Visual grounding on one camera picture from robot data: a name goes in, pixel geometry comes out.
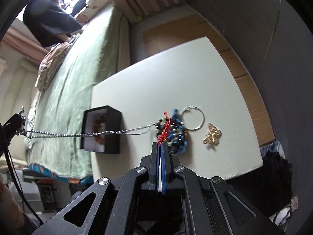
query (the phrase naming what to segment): red tassel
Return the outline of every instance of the red tassel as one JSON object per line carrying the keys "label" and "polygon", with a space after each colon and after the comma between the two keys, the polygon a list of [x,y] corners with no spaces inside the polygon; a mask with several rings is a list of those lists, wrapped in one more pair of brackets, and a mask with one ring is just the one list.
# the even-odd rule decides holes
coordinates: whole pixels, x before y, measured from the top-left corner
{"label": "red tassel", "polygon": [[164,126],[164,130],[162,132],[162,134],[158,137],[158,144],[159,146],[162,144],[162,142],[164,141],[165,139],[165,135],[167,135],[167,131],[168,131],[168,128],[170,126],[170,119],[169,117],[167,116],[167,112],[164,111],[163,114],[165,115],[166,117],[166,122],[165,122],[165,126]]}

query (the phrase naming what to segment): cardboard box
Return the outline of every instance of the cardboard box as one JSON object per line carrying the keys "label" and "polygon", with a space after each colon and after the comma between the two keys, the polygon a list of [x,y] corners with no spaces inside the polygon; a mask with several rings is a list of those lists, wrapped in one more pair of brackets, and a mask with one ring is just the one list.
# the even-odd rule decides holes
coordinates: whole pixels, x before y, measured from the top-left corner
{"label": "cardboard box", "polygon": [[275,140],[269,115],[253,80],[249,75],[235,80],[247,104],[259,145],[262,146]]}
{"label": "cardboard box", "polygon": [[236,55],[232,52],[232,50],[228,49],[220,52],[219,54],[223,58],[234,78],[241,77],[247,74],[246,69],[241,64]]}
{"label": "cardboard box", "polygon": [[[121,129],[122,113],[110,106],[85,110],[82,133],[98,133],[103,131],[119,131]],[[82,150],[104,154],[120,153],[120,135],[103,134],[80,139]]]}

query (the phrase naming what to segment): gold butterfly brooch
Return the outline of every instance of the gold butterfly brooch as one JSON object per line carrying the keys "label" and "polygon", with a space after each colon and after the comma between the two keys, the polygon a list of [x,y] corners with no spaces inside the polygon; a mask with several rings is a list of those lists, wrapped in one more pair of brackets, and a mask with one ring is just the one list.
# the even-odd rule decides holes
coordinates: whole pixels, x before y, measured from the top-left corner
{"label": "gold butterfly brooch", "polygon": [[219,138],[222,136],[221,130],[218,130],[214,125],[209,124],[208,133],[209,134],[206,134],[207,137],[205,137],[203,143],[217,146],[219,144]]}

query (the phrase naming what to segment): green blanket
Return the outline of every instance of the green blanket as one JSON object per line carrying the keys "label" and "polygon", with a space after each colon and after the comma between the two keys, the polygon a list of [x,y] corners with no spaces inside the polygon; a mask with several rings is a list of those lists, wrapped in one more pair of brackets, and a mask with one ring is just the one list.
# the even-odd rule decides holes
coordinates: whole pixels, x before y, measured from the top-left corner
{"label": "green blanket", "polygon": [[[34,130],[81,133],[92,88],[116,73],[122,13],[107,6],[87,26],[67,54],[36,106]],[[40,164],[61,177],[92,176],[90,152],[79,138],[34,138],[29,164]]]}

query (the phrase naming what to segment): black jewelry box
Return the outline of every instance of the black jewelry box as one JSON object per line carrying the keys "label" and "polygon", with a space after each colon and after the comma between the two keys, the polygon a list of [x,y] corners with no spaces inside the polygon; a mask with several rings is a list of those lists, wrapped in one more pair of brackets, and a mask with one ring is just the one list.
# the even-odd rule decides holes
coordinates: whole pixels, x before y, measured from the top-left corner
{"label": "black jewelry box", "polygon": [[[119,131],[121,129],[122,113],[110,106],[85,110],[82,133],[96,133],[103,131]],[[120,135],[102,134],[96,137],[80,139],[82,150],[104,154],[120,153]]]}

